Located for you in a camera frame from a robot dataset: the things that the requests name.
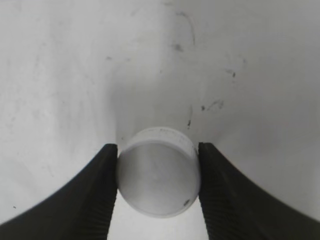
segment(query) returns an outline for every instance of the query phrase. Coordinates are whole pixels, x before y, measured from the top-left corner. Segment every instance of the white cylindrical object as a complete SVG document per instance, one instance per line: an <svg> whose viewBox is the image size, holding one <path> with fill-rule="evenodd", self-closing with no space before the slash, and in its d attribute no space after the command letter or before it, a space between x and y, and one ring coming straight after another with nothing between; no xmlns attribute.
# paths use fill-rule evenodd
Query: white cylindrical object
<svg viewBox="0 0 320 240"><path fill-rule="evenodd" d="M117 184L126 202L140 213L157 218L176 216L193 204L200 190L197 151L177 130L145 129L121 152Z"/></svg>

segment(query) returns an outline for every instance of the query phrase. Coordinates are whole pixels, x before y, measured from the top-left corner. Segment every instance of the black rubber pad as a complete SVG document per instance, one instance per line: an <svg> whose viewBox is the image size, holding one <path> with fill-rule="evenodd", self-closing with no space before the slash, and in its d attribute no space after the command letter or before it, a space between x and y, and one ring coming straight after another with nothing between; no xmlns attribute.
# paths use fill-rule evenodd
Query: black rubber pad
<svg viewBox="0 0 320 240"><path fill-rule="evenodd" d="M105 145L69 183L0 226L1 240L105 240L116 201L117 146Z"/></svg>
<svg viewBox="0 0 320 240"><path fill-rule="evenodd" d="M199 144L199 199L210 240L319 240L320 223L255 185L211 143Z"/></svg>

